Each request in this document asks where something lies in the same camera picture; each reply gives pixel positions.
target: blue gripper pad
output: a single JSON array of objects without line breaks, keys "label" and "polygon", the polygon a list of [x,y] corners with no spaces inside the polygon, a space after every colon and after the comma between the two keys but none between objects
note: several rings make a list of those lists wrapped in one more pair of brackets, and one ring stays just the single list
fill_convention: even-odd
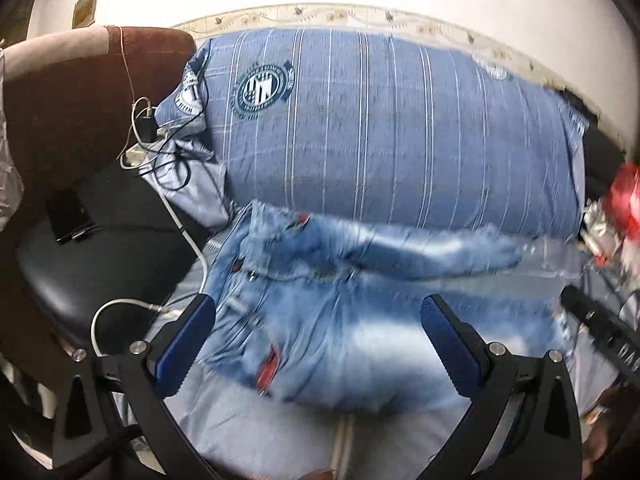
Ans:
[{"label": "blue gripper pad", "polygon": [[216,302],[198,294],[176,321],[164,325],[146,360],[161,399],[175,395],[216,323]]},{"label": "blue gripper pad", "polygon": [[482,338],[471,325],[462,323],[437,294],[422,300],[420,322],[456,391],[463,397],[473,398],[484,375]]}]

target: extension cord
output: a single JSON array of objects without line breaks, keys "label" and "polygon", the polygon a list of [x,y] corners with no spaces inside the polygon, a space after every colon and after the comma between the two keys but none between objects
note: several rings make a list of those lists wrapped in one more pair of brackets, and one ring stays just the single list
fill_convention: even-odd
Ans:
[{"label": "extension cord", "polygon": [[140,143],[137,142],[124,153],[128,166],[140,166],[144,164],[146,161],[146,155],[150,148],[152,150],[161,148],[162,143],[166,140],[167,132],[163,128],[158,128],[156,133],[158,134],[158,140],[153,144],[141,146]]}]

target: silver bolt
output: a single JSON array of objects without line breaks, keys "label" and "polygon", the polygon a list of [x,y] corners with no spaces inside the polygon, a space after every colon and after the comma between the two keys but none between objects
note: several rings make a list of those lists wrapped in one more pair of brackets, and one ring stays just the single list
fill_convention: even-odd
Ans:
[{"label": "silver bolt", "polygon": [[76,350],[71,354],[71,358],[76,363],[79,363],[80,361],[84,361],[85,357],[86,357],[86,350],[84,348],[79,348],[78,350]]},{"label": "silver bolt", "polygon": [[562,361],[562,354],[558,350],[552,350],[549,352],[549,359],[555,363]]},{"label": "silver bolt", "polygon": [[147,347],[146,341],[135,341],[131,343],[131,346],[129,346],[129,351],[133,355],[140,355],[142,354],[142,352],[146,350],[146,347]]},{"label": "silver bolt", "polygon": [[502,343],[491,343],[489,345],[489,352],[493,355],[504,355],[506,351],[507,349]]}]

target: plaid blue cloth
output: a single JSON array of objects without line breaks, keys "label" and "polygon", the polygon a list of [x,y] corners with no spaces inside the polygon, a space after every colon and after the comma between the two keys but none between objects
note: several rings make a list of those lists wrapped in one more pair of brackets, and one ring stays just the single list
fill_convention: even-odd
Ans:
[{"label": "plaid blue cloth", "polygon": [[[586,121],[455,50],[354,30],[223,34],[156,120],[215,153],[240,205],[561,238],[580,224]],[[179,165],[166,178],[179,186]]]}]

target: smartphone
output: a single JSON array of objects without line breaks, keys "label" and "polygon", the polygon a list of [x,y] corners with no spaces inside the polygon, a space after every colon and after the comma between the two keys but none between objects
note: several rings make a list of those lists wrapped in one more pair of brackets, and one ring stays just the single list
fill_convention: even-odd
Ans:
[{"label": "smartphone", "polygon": [[59,244],[81,238],[95,226],[74,189],[56,191],[46,201],[46,207],[51,230]]}]

